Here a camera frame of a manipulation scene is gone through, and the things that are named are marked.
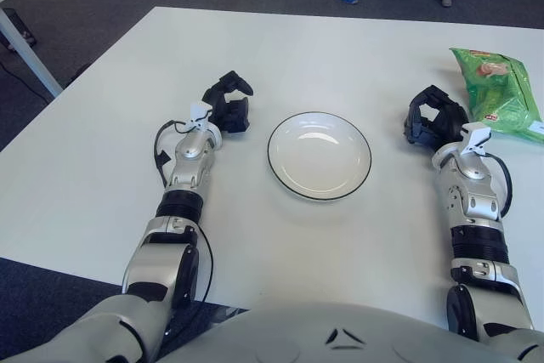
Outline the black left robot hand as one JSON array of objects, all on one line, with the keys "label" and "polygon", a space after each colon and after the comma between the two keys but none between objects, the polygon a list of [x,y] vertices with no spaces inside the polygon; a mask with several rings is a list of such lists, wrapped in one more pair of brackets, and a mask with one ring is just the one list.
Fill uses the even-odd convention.
[{"label": "black left robot hand", "polygon": [[[245,97],[228,101],[225,95],[234,91],[241,92]],[[252,87],[235,71],[230,71],[211,86],[201,100],[212,107],[208,120],[220,131],[244,133],[249,128],[248,96],[253,96]]]}]

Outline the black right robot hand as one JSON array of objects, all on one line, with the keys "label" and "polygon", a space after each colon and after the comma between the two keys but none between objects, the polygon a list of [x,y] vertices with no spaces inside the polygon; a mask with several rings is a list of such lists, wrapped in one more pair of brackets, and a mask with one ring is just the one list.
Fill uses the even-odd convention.
[{"label": "black right robot hand", "polygon": [[[438,114],[433,120],[422,116],[421,106],[427,105]],[[438,150],[443,145],[462,140],[462,125],[468,123],[466,111],[440,88],[431,85],[410,102],[404,122],[404,135],[410,144]]]}]

